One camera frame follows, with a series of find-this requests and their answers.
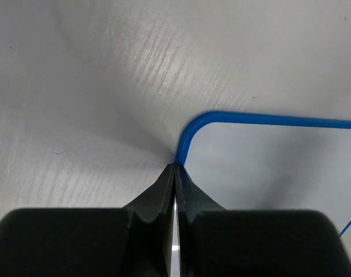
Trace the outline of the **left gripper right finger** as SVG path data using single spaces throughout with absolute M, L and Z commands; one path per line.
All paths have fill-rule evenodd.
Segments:
M 175 166 L 181 276 L 351 276 L 334 225 L 311 210 L 227 210 Z

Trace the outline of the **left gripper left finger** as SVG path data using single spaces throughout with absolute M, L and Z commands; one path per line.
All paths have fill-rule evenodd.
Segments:
M 22 208 L 0 221 L 0 276 L 169 276 L 175 166 L 121 208 Z

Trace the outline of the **blue-framed small whiteboard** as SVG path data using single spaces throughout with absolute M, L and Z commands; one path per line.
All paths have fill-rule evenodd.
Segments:
M 175 162 L 227 209 L 311 209 L 351 260 L 351 121 L 211 111 L 181 133 Z

